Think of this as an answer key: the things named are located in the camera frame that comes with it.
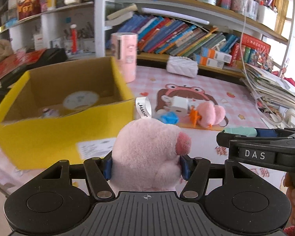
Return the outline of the pink plush pig toy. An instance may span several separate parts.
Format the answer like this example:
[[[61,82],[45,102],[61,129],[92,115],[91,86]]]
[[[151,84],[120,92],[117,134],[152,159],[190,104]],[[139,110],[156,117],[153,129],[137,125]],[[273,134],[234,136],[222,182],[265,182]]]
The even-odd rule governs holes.
[[[139,119],[119,132],[112,149],[109,185],[120,191],[174,191],[182,178],[180,157],[191,150],[191,138],[178,126],[152,118],[147,97],[136,98]]]

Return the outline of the blue wrapper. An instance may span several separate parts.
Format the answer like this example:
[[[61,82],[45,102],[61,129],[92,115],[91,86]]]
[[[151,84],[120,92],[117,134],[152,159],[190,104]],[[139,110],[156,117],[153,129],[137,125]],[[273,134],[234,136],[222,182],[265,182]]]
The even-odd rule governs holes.
[[[179,123],[180,119],[179,117],[176,115],[176,113],[170,111],[167,113],[163,113],[160,117],[159,120],[161,122],[163,122],[164,124],[172,124],[172,125],[176,125]]]

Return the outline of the yellow cardboard box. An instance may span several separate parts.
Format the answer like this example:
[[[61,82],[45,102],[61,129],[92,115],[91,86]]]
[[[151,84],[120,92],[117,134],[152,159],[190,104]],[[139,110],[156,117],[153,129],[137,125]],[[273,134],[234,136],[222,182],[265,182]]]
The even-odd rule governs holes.
[[[100,98],[68,110],[77,91]],[[57,63],[29,70],[0,104],[0,148],[18,169],[42,169],[67,159],[83,161],[81,142],[116,137],[134,118],[134,96],[113,57]]]

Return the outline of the white charger block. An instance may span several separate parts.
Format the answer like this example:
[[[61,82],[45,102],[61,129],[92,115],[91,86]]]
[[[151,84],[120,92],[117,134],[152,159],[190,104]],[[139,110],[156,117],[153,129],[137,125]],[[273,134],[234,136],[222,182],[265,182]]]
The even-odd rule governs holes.
[[[189,110],[189,100],[180,96],[173,96],[171,99],[171,112],[178,117],[186,117]]]

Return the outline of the stack of papers and books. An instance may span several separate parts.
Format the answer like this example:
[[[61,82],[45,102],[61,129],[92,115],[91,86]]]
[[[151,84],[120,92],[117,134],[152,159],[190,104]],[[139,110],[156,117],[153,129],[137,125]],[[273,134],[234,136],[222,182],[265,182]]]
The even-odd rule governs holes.
[[[255,100],[255,107],[268,126],[295,128],[295,87],[261,68],[245,64],[242,82]]]

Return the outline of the white quilted purse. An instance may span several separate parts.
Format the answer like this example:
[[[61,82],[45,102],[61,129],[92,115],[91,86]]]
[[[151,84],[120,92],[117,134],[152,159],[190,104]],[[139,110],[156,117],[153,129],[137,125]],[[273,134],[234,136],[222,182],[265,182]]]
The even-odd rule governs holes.
[[[171,74],[195,78],[198,74],[198,64],[187,57],[170,56],[167,60],[166,70]]]

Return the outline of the red book box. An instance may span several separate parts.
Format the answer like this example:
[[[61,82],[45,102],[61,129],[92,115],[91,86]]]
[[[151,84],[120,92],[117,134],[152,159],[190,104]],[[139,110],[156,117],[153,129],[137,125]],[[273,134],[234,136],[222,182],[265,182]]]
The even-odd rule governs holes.
[[[242,45],[245,45],[246,47],[250,47],[257,51],[261,51],[262,53],[269,54],[271,50],[271,46],[269,44],[247,34],[243,34],[241,41]]]

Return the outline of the orange white medicine boxes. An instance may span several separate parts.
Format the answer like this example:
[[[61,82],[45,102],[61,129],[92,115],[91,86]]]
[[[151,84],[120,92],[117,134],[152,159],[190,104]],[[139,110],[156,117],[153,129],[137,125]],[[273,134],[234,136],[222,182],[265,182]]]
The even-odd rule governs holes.
[[[228,53],[203,47],[199,53],[193,54],[193,60],[198,65],[222,69],[226,63],[230,63],[232,56]]]

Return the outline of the black keyboard piano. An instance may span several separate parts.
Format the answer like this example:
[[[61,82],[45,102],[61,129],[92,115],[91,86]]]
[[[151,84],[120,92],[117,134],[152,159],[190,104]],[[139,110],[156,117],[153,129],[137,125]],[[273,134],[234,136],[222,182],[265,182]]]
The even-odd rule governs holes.
[[[17,82],[28,70],[65,62],[66,60],[67,54],[63,48],[51,48],[26,53],[25,60],[21,62],[21,65],[17,66],[0,79],[0,86],[2,88],[8,88]]]

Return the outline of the pink cylindrical container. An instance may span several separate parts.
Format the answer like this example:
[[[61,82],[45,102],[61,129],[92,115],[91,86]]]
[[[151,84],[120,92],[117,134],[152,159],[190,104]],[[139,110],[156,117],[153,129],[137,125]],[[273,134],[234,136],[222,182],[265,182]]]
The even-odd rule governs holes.
[[[137,38],[132,32],[115,32],[111,35],[111,52],[126,83],[136,78]]]

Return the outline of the red paper packets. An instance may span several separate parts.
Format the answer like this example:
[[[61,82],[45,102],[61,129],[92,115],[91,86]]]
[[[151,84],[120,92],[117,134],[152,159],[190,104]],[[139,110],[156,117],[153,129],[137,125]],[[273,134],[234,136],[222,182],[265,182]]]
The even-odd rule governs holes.
[[[30,53],[15,53],[0,62],[0,80],[11,73],[13,70],[23,65],[31,65],[36,63],[47,49],[41,49]]]

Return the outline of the row of leaning books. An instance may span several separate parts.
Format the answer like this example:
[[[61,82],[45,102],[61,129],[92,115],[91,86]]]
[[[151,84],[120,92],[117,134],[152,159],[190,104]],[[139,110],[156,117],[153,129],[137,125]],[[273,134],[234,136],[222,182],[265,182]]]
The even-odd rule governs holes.
[[[231,53],[240,37],[220,31],[217,27],[203,27],[177,18],[134,13],[116,28],[116,33],[137,35],[139,53],[187,56],[200,54],[202,48]]]

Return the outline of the fortune god figure decoration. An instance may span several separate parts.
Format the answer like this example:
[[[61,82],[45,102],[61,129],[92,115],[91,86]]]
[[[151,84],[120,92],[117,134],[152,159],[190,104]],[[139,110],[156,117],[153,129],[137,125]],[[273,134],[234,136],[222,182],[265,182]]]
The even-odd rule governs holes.
[[[23,20],[25,18],[35,16],[41,13],[40,0],[17,0],[17,18]]]

